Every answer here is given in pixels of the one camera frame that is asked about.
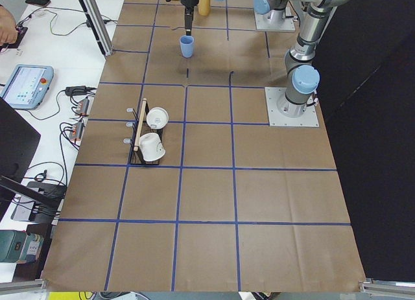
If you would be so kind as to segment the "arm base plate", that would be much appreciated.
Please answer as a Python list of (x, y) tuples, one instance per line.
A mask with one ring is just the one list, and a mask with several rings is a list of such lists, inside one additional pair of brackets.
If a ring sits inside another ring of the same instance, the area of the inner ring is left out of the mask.
[(318, 128), (319, 122), (313, 97), (302, 105), (290, 103), (285, 96), (285, 87), (265, 87), (265, 100), (269, 126), (293, 128)]
[(289, 9), (271, 10), (267, 14), (255, 13), (255, 26), (258, 31), (265, 32), (294, 32), (294, 16)]

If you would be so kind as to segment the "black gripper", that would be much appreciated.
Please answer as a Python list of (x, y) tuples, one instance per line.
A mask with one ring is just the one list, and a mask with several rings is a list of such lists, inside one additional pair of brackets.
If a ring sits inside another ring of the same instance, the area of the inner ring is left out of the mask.
[(192, 35), (194, 6), (198, 4), (198, 0), (180, 0), (181, 4), (185, 6), (184, 21), (185, 21), (185, 35)]

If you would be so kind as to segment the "person's hand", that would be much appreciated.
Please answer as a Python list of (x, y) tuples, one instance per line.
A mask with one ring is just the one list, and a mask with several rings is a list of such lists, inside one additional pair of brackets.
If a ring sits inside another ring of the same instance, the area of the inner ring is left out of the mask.
[(18, 37), (16, 21), (3, 5), (0, 6), (0, 20), (1, 45), (15, 43)]

